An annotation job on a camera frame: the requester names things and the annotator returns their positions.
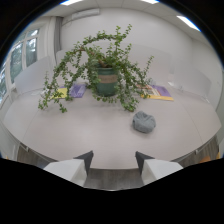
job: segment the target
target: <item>paper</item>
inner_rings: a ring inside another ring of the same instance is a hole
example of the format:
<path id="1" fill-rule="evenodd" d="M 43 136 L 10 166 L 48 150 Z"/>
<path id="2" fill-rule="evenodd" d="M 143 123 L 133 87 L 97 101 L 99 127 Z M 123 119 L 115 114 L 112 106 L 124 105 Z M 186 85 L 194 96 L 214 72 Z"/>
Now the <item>paper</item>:
<path id="1" fill-rule="evenodd" d="M 86 91 L 85 84 L 74 84 L 70 90 L 70 96 L 74 98 L 82 98 Z"/>
<path id="2" fill-rule="evenodd" d="M 150 95 L 150 97 L 148 96 L 147 98 L 173 101 L 173 98 L 171 97 L 170 93 L 163 86 L 147 85 L 143 88 L 143 91 L 145 94 Z"/>
<path id="3" fill-rule="evenodd" d="M 59 88 L 57 92 L 63 93 L 63 95 L 61 97 L 52 97 L 53 99 L 64 99 L 67 96 L 67 88 Z"/>

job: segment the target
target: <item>yellow paper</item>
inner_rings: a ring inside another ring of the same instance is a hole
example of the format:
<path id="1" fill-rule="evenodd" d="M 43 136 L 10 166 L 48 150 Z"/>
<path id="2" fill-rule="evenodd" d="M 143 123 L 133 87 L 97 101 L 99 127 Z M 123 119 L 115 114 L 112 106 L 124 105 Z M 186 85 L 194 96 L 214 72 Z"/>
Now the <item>yellow paper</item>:
<path id="1" fill-rule="evenodd" d="M 149 98 L 149 99 L 156 99 L 156 100 L 172 100 L 173 101 L 173 98 L 172 97 L 169 97 L 169 96 L 155 96 L 155 95 L 150 95 L 150 97 L 147 96 L 147 98 Z"/>
<path id="2" fill-rule="evenodd" d="M 57 99 L 57 98 L 64 99 L 67 96 L 67 88 L 60 88 L 58 89 L 57 92 L 63 93 L 63 95 L 61 97 L 52 97 L 53 99 Z"/>

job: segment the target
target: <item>green pot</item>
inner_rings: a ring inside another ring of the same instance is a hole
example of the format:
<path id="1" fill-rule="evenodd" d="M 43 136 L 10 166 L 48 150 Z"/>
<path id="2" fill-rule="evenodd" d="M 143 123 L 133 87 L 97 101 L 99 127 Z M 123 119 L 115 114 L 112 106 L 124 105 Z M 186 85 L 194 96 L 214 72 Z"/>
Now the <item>green pot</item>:
<path id="1" fill-rule="evenodd" d="M 113 68 L 98 68 L 100 83 L 97 84 L 97 93 L 100 96 L 114 96 L 116 94 L 117 72 Z"/>

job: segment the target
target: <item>white table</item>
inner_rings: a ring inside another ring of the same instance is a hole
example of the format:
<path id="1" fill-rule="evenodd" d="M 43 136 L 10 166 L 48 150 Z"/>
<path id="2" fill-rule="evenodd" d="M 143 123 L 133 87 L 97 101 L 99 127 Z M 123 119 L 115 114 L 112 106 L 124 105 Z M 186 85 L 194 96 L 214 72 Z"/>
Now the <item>white table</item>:
<path id="1" fill-rule="evenodd" d="M 53 162 L 48 164 L 44 170 L 81 187 L 84 186 L 87 178 L 85 163 L 81 159 Z"/>
<path id="2" fill-rule="evenodd" d="M 137 168 L 135 152 L 171 161 L 191 153 L 220 129 L 219 118 L 208 102 L 190 93 L 166 86 L 174 101 L 140 99 L 134 113 L 120 103 L 96 101 L 90 90 L 72 102 L 61 100 L 68 112 L 50 103 L 38 109 L 40 95 L 20 95 L 4 118 L 6 128 L 29 148 L 58 161 L 69 160 L 90 150 L 92 168 Z M 133 129 L 135 113 L 153 115 L 155 129 L 140 133 Z"/>
<path id="3" fill-rule="evenodd" d="M 146 159 L 144 160 L 141 177 L 144 185 L 147 185 L 181 169 L 183 169 L 183 167 L 176 162 Z"/>

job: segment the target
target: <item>air conditioner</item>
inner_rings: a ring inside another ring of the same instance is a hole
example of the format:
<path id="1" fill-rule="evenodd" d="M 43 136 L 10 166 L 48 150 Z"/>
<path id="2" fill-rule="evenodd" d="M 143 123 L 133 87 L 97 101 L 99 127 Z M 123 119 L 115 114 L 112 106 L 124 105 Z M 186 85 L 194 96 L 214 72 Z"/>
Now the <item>air conditioner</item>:
<path id="1" fill-rule="evenodd" d="M 65 25 L 68 22 L 71 22 L 72 20 L 88 17 L 88 16 L 96 16 L 100 14 L 100 9 L 90 9 L 90 10 L 85 10 L 81 12 L 76 12 L 73 13 L 72 15 L 64 17 L 62 21 L 62 25 Z"/>
<path id="2" fill-rule="evenodd" d="M 80 19 L 87 16 L 96 16 L 100 14 L 100 9 L 90 9 L 72 14 L 72 20 Z"/>

